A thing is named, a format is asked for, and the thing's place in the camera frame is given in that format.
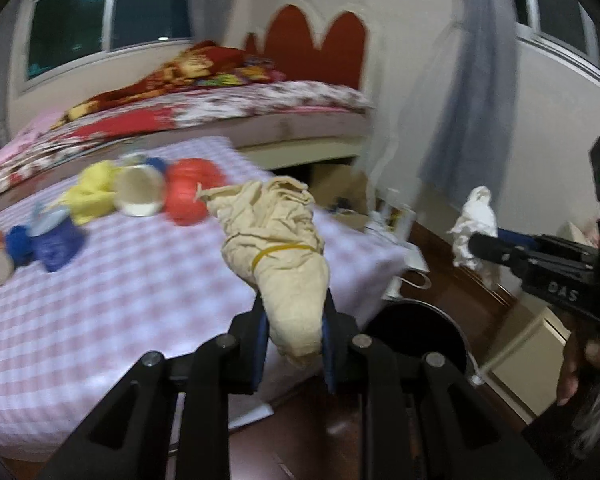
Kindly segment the right hand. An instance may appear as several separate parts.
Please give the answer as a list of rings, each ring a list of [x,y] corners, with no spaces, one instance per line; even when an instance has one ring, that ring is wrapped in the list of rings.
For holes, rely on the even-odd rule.
[[[600,340],[586,339],[578,330],[573,330],[562,352],[562,367],[556,387],[558,406],[566,405],[577,393],[587,366],[600,370]]]

